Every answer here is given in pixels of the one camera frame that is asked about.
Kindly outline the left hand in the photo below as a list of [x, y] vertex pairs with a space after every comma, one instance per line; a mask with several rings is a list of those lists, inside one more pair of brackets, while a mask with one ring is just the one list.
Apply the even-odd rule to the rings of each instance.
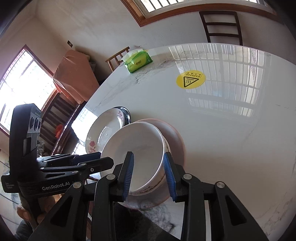
[[[56, 204], [56, 202], [62, 197], [62, 194], [57, 194], [49, 197], [39, 198], [38, 203], [41, 207], [41, 214], [37, 217], [36, 223], [40, 224], [45, 218], [46, 214]], [[19, 204], [16, 208], [16, 212], [20, 218], [25, 221], [33, 222], [34, 217], [29, 210], [25, 209], [22, 204]]]

